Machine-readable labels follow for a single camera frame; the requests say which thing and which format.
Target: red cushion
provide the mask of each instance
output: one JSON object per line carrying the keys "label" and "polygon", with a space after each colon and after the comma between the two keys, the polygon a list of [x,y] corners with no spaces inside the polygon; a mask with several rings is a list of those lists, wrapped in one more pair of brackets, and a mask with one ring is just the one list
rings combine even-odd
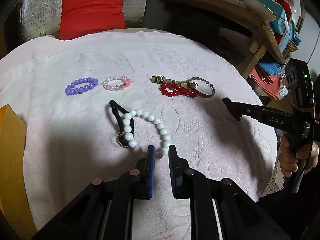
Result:
{"label": "red cushion", "polygon": [[124,29],[123,0],[62,0],[60,40]]}

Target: yellow envelope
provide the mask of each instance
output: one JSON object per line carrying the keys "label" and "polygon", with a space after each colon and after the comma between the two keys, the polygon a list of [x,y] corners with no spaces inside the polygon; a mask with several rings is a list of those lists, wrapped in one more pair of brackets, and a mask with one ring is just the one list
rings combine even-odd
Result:
{"label": "yellow envelope", "polygon": [[23,179],[26,131],[9,105],[0,108],[0,208],[22,240],[36,233]]}

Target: pink beaded bracelet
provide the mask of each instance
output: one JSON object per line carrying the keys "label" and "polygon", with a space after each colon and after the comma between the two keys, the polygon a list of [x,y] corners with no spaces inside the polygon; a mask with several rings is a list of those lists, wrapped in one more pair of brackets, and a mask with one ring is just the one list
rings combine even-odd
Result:
{"label": "pink beaded bracelet", "polygon": [[[124,83],[120,86],[110,86],[109,82],[113,81],[113,80],[122,80]],[[126,76],[120,76],[120,75],[111,76],[111,77],[107,78],[104,82],[102,82],[102,86],[106,90],[110,90],[110,91],[122,90],[124,88],[129,87],[130,84],[131,84],[131,82],[130,82],[129,78],[127,78]]]}

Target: hand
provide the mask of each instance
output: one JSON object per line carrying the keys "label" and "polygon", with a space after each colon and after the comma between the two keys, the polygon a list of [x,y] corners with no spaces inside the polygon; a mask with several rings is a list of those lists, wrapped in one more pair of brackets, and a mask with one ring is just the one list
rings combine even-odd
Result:
{"label": "hand", "polygon": [[[290,177],[292,172],[296,172],[298,170],[298,159],[306,159],[309,157],[310,151],[310,143],[302,146],[296,154],[292,153],[289,149],[289,142],[285,134],[283,133],[280,138],[280,155],[279,155],[279,162],[281,172],[285,177]],[[310,161],[306,167],[304,174],[309,172],[311,169],[316,167],[318,163],[318,156],[319,156],[319,147],[318,145],[313,142]]]}

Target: purple beaded bracelet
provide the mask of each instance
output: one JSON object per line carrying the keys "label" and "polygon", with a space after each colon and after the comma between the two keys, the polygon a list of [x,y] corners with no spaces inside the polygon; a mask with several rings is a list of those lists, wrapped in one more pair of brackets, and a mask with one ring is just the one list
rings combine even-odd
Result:
{"label": "purple beaded bracelet", "polygon": [[[80,88],[74,88],[76,85],[78,84],[82,84],[82,83],[90,83],[89,86],[85,85],[84,87],[80,87]],[[92,77],[88,77],[88,78],[80,78],[79,80],[75,80],[74,82],[72,82],[70,85],[67,85],[67,88],[64,90],[65,93],[67,94],[67,96],[72,96],[74,94],[82,94],[85,91],[88,91],[89,89],[93,89],[94,87],[98,86],[98,79],[96,78],[92,78]]]}

